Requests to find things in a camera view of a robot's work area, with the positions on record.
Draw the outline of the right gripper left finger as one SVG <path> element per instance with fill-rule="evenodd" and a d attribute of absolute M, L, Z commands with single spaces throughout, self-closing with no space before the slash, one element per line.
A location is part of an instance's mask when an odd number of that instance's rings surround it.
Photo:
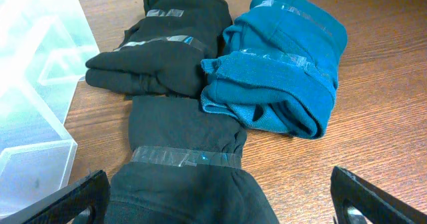
<path fill-rule="evenodd" d="M 107 174 L 98 170 L 2 219 L 1 224 L 103 224 L 109 196 Z"/>

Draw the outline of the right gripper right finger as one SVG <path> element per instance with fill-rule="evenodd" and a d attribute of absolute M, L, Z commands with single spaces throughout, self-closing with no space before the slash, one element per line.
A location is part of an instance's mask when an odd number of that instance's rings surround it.
<path fill-rule="evenodd" d="M 333 168 L 330 192 L 335 224 L 426 222 L 426 214 L 342 167 Z"/>

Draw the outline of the large black taped garment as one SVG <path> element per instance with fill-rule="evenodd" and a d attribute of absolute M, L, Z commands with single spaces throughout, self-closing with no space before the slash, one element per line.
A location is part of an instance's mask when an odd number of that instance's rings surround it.
<path fill-rule="evenodd" d="M 86 62 L 88 85 L 127 95 L 199 97 L 203 59 L 216 58 L 232 24 L 225 0 L 143 0 L 145 17 L 123 42 Z"/>

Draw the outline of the teal blue taped garment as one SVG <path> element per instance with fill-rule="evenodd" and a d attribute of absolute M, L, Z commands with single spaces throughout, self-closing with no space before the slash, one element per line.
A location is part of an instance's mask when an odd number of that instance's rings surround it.
<path fill-rule="evenodd" d="M 223 55 L 201 62 L 205 112 L 304 139 L 325 134 L 348 40 L 339 21 L 307 0 L 252 0 L 223 37 Z"/>

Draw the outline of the small black taped garment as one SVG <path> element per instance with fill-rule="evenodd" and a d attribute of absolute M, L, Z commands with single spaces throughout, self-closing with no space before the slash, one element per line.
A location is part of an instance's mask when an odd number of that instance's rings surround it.
<path fill-rule="evenodd" d="M 207 114 L 198 100 L 136 96 L 133 153 L 111 180 L 106 223 L 276 223 L 256 180 L 242 169 L 245 128 Z"/>

